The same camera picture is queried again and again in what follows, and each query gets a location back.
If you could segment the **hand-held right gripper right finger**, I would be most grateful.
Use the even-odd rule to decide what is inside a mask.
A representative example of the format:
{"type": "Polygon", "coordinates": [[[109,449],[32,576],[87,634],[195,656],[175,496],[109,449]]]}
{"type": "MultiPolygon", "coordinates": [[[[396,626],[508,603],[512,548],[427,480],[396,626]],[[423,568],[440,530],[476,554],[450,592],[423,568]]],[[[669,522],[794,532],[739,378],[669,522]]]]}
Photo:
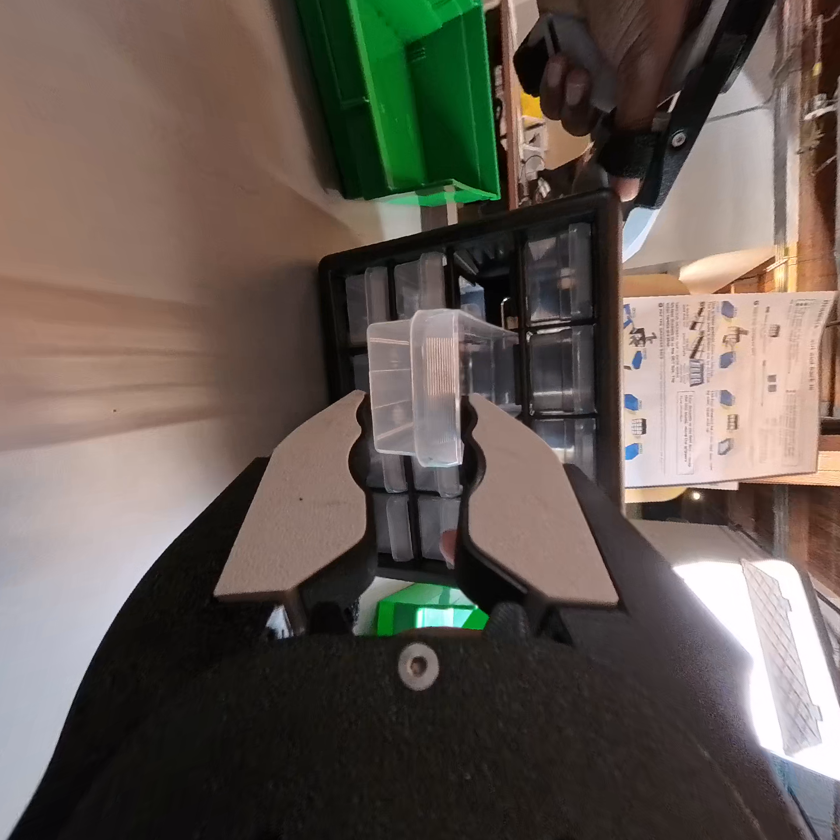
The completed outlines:
{"type": "Polygon", "coordinates": [[[519,605],[530,624],[557,607],[612,610],[620,598],[572,478],[540,436],[482,395],[464,410],[465,490],[455,578],[486,614],[519,605]]]}

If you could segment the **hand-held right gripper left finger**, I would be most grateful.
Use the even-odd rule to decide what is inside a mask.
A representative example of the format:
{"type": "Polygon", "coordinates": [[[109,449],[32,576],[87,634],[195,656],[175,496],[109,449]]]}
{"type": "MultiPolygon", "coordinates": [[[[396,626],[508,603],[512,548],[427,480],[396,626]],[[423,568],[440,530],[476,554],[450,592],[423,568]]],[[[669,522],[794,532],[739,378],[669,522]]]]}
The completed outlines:
{"type": "Polygon", "coordinates": [[[293,634],[311,633],[322,616],[352,625],[378,564],[370,429],[370,397],[352,391],[276,446],[215,585],[218,601],[280,605],[293,634]]]}

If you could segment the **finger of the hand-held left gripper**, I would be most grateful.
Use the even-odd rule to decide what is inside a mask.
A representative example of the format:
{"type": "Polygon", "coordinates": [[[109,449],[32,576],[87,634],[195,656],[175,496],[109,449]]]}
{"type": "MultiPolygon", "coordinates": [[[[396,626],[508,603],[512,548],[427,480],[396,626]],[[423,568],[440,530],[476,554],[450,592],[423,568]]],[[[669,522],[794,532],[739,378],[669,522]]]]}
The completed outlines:
{"type": "Polygon", "coordinates": [[[650,236],[661,213],[661,207],[628,206],[623,222],[622,262],[633,259],[650,236]]]}

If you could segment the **black drawer cabinet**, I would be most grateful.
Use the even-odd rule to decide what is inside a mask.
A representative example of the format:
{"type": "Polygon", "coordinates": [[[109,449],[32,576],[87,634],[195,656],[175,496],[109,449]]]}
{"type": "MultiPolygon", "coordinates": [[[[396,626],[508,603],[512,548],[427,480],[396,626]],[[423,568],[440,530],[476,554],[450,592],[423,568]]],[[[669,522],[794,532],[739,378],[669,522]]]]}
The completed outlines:
{"type": "MultiPolygon", "coordinates": [[[[482,238],[500,232],[555,233],[574,223],[588,223],[592,228],[593,292],[595,300],[595,399],[597,431],[595,441],[596,477],[590,478],[579,467],[564,463],[567,470],[577,468],[589,481],[573,477],[575,494],[586,520],[595,536],[599,550],[609,572],[616,566],[616,557],[624,548],[622,534],[627,530],[623,516],[623,458],[619,454],[620,429],[620,376],[618,357],[620,349],[619,263],[620,228],[622,221],[616,200],[607,192],[594,192],[565,198],[557,203],[522,208],[492,219],[465,225],[439,228],[432,232],[397,239],[388,243],[358,248],[324,258],[318,268],[322,303],[324,353],[332,402],[351,393],[340,371],[335,369],[335,336],[330,327],[332,320],[330,281],[345,270],[372,265],[386,257],[405,256],[434,245],[448,245],[482,238]]],[[[460,468],[462,492],[466,483],[465,446],[460,468]]],[[[455,572],[447,571],[445,562],[396,564],[386,562],[386,556],[377,550],[376,574],[395,580],[416,583],[454,585],[455,572]]]]}

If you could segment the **green plastic storage bin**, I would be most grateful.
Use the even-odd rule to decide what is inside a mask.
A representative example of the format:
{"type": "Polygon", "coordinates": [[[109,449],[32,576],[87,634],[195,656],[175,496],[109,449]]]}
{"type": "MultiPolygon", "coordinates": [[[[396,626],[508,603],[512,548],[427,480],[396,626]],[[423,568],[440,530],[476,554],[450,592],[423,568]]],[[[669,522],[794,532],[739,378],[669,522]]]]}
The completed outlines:
{"type": "Polygon", "coordinates": [[[500,198],[480,1],[298,1],[340,191],[435,207],[500,198]]]}
{"type": "Polygon", "coordinates": [[[381,599],[372,634],[392,637],[428,628],[483,630],[488,615],[460,589],[439,584],[411,584],[381,599]]]}

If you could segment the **clear plastic drawer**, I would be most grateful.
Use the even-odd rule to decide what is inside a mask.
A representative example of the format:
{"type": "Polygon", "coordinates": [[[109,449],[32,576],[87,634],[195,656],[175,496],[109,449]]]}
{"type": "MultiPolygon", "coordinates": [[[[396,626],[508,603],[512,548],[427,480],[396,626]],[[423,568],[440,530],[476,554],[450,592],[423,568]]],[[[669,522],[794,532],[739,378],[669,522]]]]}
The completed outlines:
{"type": "Polygon", "coordinates": [[[463,461],[461,403],[478,394],[517,416],[518,336],[459,309],[419,310],[366,330],[372,442],[426,468],[463,461]]]}

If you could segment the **person's left hand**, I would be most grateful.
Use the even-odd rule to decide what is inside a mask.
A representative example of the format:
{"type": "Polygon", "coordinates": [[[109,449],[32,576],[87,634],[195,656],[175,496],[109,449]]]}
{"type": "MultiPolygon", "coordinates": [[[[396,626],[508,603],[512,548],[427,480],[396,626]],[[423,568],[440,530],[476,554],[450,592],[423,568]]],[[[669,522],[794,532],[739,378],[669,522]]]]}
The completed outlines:
{"type": "MultiPolygon", "coordinates": [[[[583,1],[583,18],[602,57],[616,72],[612,126],[618,132],[650,129],[660,89],[683,37],[689,2],[583,1]]],[[[595,125],[591,80],[585,68],[564,55],[549,60],[539,99],[543,115],[568,133],[588,134],[595,125]]]]}

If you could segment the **set of clear cabinet drawers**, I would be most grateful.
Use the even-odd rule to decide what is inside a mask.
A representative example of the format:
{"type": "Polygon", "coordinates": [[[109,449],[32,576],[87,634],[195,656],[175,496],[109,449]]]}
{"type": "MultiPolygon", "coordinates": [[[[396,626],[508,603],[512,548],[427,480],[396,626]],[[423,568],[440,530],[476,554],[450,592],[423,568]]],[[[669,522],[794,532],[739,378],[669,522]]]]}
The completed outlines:
{"type": "MultiPolygon", "coordinates": [[[[592,226],[500,232],[345,270],[330,281],[335,369],[369,395],[366,330],[419,310],[459,309],[518,336],[520,414],[563,463],[596,477],[592,226]]],[[[440,564],[458,522],[461,465],[382,455],[367,437],[378,551],[389,564],[440,564]]]]}

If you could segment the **wooden shelving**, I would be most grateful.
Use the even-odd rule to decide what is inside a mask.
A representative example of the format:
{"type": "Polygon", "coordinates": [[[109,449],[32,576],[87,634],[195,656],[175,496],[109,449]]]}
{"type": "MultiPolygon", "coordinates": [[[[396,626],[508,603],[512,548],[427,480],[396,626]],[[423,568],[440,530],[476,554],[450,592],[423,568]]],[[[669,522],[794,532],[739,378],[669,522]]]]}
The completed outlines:
{"type": "MultiPolygon", "coordinates": [[[[778,140],[790,144],[785,188],[787,291],[838,293],[838,1],[778,2],[778,140]]],[[[820,587],[839,593],[838,298],[819,350],[815,472],[792,480],[789,551],[820,587]]]]}

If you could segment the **printed instruction sheet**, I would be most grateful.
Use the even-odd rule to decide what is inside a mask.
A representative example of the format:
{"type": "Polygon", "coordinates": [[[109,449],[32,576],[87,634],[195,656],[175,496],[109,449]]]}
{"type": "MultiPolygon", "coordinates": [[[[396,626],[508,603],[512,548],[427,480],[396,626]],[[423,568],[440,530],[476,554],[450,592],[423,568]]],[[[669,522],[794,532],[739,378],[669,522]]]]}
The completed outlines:
{"type": "Polygon", "coordinates": [[[696,487],[816,471],[821,347],[836,296],[625,298],[626,487],[696,487]]]}

